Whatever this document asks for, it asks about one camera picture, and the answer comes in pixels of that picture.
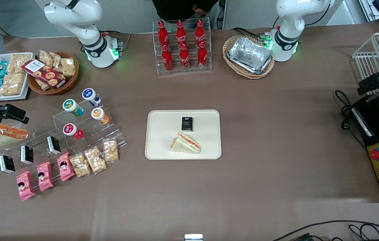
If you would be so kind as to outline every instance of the white tray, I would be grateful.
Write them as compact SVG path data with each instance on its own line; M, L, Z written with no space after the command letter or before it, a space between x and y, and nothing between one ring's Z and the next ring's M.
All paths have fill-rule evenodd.
M181 130L182 117L193 118L193 131L185 135L201 147L199 154L169 151L168 142ZM216 110L151 111L146 129L145 156L150 160L218 159L221 157L221 124Z
M30 54L31 59L35 58L35 54L30 53L30 52L2 54L0 55L0 64L1 64L1 61L9 61L11 59L11 55L13 54ZM23 82L23 86L21 87L20 94L12 95L12 96L0 96L0 101L25 99L28 89L29 89L29 86L27 85L27 73L26 73L26 75L24 76L24 82Z

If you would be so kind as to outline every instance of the wicker basket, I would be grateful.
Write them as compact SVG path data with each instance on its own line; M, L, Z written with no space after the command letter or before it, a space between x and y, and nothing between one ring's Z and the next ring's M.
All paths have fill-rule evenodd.
M274 66L274 58L270 61L269 65L265 68L265 70L260 74L260 75L256 75L254 73L251 73L249 70L246 70L245 68L243 68L242 66L230 61L228 58L227 58L227 52L228 50L231 49L231 47L234 45L234 43L237 41L237 39L239 38L243 38L243 37L246 37L246 38L249 38L250 40L252 40L254 43L256 44L259 44L261 45L261 42L256 40L255 38L252 38L252 37L249 37L249 36L244 36L244 35L236 35L234 37L231 37L229 38L224 46L222 47L222 55L223 55L223 58L225 60L225 62L236 72L238 73L239 75L241 76L244 76L246 78L250 78L250 79L259 79L259 78L262 78L264 76L266 76L270 71L271 69L273 68Z
M27 75L27 84L29 84L29 87L35 91L38 94L43 94L43 95L59 95L62 94L70 89L75 83L76 79L78 78L78 71L79 71L79 64L78 60L75 58L75 56L71 55L70 53L67 52L55 52L62 58L73 58L73 62L75 63L75 75L70 77L70 80L66 82L62 87L58 89L53 89L49 88L47 90L42 90L39 84L36 82L35 77L32 75Z

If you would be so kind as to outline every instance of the red glass bottle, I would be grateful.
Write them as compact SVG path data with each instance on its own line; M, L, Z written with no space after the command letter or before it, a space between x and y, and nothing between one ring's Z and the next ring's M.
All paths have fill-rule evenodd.
M196 50L199 49L201 42L205 41L205 29L203 28L203 20L197 20L197 29L196 29Z

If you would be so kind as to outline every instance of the white robotic arm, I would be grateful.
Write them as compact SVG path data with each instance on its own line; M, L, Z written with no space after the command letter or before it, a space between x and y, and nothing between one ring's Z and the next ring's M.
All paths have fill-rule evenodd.
M94 25L102 19L102 6L97 0L71 0L67 5L52 1L45 4L44 13L50 23L76 35L94 66L105 68L119 59L118 40L102 36Z
M304 30L306 15L326 11L335 0L277 0L276 11L282 18L279 29L271 31L274 60L287 61L297 47L298 39Z

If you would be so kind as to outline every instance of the sandwich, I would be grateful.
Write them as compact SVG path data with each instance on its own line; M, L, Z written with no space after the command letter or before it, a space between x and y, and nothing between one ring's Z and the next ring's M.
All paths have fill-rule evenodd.
M179 132L173 139L170 150L198 154L202 148L197 142Z

